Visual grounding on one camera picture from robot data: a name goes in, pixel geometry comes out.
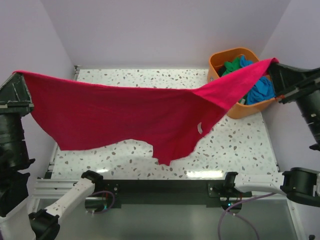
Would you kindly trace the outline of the red t-shirt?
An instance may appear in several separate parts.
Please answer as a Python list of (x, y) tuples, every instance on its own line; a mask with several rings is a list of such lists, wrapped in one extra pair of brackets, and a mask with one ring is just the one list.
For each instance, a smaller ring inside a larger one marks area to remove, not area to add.
[(195, 89), (90, 84), (23, 71), (32, 116), (63, 151), (146, 142), (160, 164), (190, 155), (199, 140), (267, 73), (265, 59)]

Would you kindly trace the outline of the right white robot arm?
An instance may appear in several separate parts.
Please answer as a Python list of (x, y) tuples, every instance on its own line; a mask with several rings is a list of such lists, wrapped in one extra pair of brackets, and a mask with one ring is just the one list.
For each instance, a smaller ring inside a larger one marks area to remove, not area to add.
[[(275, 95), (280, 103), (295, 102), (316, 143), (309, 148), (320, 149), (320, 69), (303, 69), (272, 63), (268, 69)], [(320, 173), (302, 167), (267, 175), (227, 172), (222, 185), (230, 197), (247, 192), (281, 194), (307, 206), (320, 205)]]

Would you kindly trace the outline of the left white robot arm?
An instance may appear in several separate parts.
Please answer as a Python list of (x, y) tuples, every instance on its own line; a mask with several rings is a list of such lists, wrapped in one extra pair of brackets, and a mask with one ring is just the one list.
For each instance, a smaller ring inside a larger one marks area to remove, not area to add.
[(34, 108), (25, 77), (13, 73), (0, 87), (0, 238), (2, 240), (54, 240), (66, 217), (86, 197), (104, 190), (103, 176), (88, 170), (59, 200), (28, 213), (30, 159), (21, 118)]

